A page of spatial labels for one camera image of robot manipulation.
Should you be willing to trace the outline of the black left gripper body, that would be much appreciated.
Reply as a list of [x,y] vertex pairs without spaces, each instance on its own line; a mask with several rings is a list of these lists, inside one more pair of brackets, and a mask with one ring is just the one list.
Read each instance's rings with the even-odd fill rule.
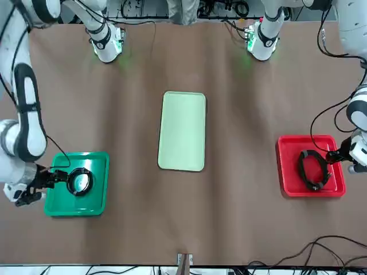
[[349,136],[341,143],[341,146],[339,148],[340,161],[342,162],[344,161],[353,162],[354,161],[354,159],[350,156],[351,147],[352,147],[352,137]]

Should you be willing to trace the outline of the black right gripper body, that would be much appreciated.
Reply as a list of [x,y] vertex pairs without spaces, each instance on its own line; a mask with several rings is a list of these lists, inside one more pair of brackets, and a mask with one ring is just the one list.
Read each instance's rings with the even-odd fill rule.
[[28,190],[31,189],[54,189],[56,182],[56,174],[45,169],[45,167],[37,167],[36,174],[32,182],[28,185]]

